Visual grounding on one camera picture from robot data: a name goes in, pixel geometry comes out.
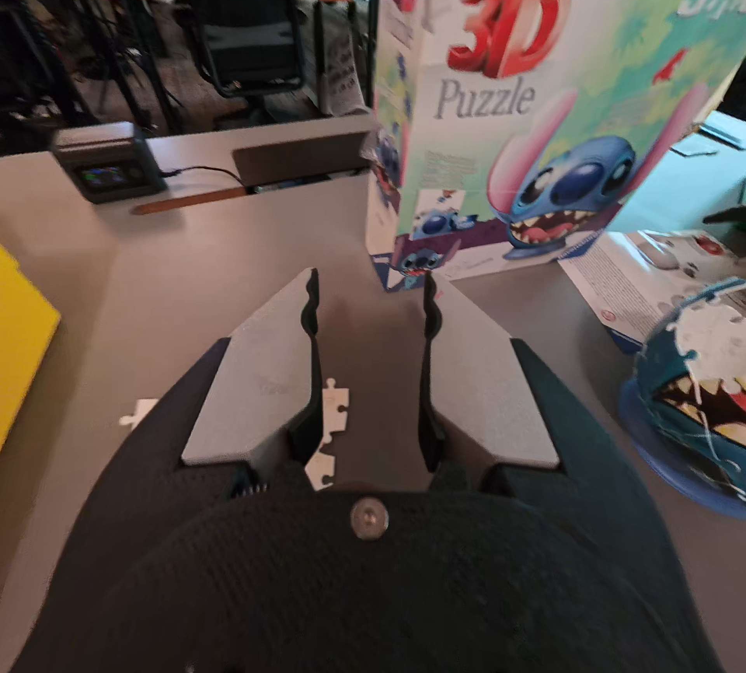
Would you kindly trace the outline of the printed cardboard puzzle box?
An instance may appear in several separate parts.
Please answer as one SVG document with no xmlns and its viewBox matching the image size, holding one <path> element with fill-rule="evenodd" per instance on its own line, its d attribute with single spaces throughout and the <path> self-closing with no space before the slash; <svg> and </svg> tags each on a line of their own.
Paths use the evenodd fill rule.
<svg viewBox="0 0 746 673">
<path fill-rule="evenodd" d="M 386 292 L 596 238 L 744 58 L 744 0 L 379 0 L 366 249 Z"/>
</svg>

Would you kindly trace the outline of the black office chair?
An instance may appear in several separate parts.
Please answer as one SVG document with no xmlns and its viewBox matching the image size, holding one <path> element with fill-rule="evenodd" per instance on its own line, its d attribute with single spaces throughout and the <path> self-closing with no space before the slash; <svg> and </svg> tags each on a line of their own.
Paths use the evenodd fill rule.
<svg viewBox="0 0 746 673">
<path fill-rule="evenodd" d="M 296 0 L 188 0 L 179 18 L 200 75 L 223 98 L 299 90 L 305 83 Z"/>
</svg>

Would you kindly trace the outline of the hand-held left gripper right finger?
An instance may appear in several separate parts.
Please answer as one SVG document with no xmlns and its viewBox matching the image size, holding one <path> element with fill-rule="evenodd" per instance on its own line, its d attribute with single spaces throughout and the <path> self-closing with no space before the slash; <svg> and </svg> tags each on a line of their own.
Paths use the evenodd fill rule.
<svg viewBox="0 0 746 673">
<path fill-rule="evenodd" d="M 541 472 L 560 456 L 516 339 L 441 276 L 426 274 L 418 444 L 429 474 L 443 463 L 484 479 L 496 466 Z"/>
</svg>

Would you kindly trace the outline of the white puzzle piece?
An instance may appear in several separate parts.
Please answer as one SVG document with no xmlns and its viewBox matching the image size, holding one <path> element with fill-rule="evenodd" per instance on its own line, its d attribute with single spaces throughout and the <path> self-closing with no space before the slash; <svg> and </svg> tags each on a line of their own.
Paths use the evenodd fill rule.
<svg viewBox="0 0 746 673">
<path fill-rule="evenodd" d="M 337 434 L 344 433 L 347 430 L 350 390 L 349 388 L 340 388 L 336 380 L 327 378 L 322 390 L 323 404 L 323 433 L 322 446 L 331 444 Z"/>
<path fill-rule="evenodd" d="M 134 430 L 139 423 L 153 410 L 157 405 L 157 398 L 140 398 L 136 401 L 134 411 L 131 414 L 120 417 L 119 426 L 126 427 L 130 431 Z"/>
<path fill-rule="evenodd" d="M 320 446 L 305 465 L 305 474 L 314 491 L 322 491 L 335 482 L 336 458 Z"/>
</svg>

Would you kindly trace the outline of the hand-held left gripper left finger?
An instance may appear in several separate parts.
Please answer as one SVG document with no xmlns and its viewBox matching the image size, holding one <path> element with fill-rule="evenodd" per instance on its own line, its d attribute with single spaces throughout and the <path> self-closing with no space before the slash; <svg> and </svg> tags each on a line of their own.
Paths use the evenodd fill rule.
<svg viewBox="0 0 746 673">
<path fill-rule="evenodd" d="M 319 272 L 307 268 L 232 332 L 183 464 L 273 473 L 285 460 L 309 462 L 323 435 L 318 307 Z"/>
</svg>

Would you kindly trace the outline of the yellow plastic bin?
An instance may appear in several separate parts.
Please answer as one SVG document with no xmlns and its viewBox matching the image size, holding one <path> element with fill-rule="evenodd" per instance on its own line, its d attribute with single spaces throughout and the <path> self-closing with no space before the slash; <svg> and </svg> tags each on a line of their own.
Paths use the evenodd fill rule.
<svg viewBox="0 0 746 673">
<path fill-rule="evenodd" d="M 57 331 L 60 313 L 1 248 L 1 447 Z"/>
</svg>

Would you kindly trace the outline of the grey device with screen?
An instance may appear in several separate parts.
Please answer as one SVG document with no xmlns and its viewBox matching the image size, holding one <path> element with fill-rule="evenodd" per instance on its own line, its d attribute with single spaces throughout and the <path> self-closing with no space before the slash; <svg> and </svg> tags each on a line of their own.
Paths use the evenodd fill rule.
<svg viewBox="0 0 746 673">
<path fill-rule="evenodd" d="M 50 152 L 90 203 L 141 198 L 166 191 L 143 131 L 129 121 L 57 130 Z"/>
</svg>

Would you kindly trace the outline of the black tripod with device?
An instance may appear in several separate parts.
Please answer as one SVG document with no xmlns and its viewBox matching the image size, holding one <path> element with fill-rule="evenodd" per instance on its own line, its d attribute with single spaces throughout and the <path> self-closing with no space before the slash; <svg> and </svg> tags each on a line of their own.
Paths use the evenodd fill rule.
<svg viewBox="0 0 746 673">
<path fill-rule="evenodd" d="M 163 85 L 163 81 L 154 62 L 152 50 L 143 34 L 143 29 L 139 23 L 138 17 L 134 14 L 133 9 L 131 8 L 130 0 L 119 0 L 119 3 L 121 4 L 131 25 L 136 47 L 141 55 L 145 76 L 148 78 L 158 102 L 158 106 L 163 114 L 169 135 L 181 135 L 183 133 L 182 119 L 174 110 L 172 99 L 169 97 L 168 92 Z"/>
</svg>

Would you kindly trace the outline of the white instruction leaflet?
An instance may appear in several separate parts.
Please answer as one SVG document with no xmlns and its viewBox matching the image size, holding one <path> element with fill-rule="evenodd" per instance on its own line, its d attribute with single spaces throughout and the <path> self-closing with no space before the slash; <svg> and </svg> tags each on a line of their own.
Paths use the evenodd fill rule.
<svg viewBox="0 0 746 673">
<path fill-rule="evenodd" d="M 622 353 L 705 287 L 744 279 L 744 258 L 704 230 L 604 232 L 559 261 Z"/>
</svg>

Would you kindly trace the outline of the blue round ball stand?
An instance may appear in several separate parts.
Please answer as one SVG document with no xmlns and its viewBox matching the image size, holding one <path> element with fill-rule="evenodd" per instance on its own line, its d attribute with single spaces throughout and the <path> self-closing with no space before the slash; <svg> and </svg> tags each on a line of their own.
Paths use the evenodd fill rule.
<svg viewBox="0 0 746 673">
<path fill-rule="evenodd" d="M 621 386 L 619 417 L 641 458 L 664 482 L 711 512 L 744 521 L 744 501 L 697 471 L 690 451 L 679 453 L 674 444 L 652 426 L 633 378 Z"/>
</svg>

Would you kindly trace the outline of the brown wooden stick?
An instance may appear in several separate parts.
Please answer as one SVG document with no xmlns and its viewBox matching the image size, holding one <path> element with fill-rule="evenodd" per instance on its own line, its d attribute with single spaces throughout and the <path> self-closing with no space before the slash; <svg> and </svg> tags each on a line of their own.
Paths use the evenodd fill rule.
<svg viewBox="0 0 746 673">
<path fill-rule="evenodd" d="M 132 207 L 130 213 L 135 216 L 145 216 L 151 214 L 157 214 L 162 212 L 169 212 L 173 210 L 179 210 L 189 206 L 196 206 L 203 203 L 214 203 L 220 201 L 232 200 L 235 198 L 243 198 L 250 195 L 250 192 L 245 188 L 234 188 L 224 189 L 214 192 L 206 192 L 200 194 L 194 194 L 189 196 L 183 196 L 179 198 L 169 198 L 161 201 L 153 201 L 148 203 L 141 203 L 137 206 Z"/>
</svg>

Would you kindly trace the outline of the partly built blue puzzle ball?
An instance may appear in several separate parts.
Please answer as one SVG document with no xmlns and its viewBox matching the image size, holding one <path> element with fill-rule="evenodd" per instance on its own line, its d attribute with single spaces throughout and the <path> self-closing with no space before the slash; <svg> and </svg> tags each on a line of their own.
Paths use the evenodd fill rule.
<svg viewBox="0 0 746 673">
<path fill-rule="evenodd" d="M 744 279 L 707 286 L 667 313 L 631 378 L 658 433 L 745 505 Z"/>
</svg>

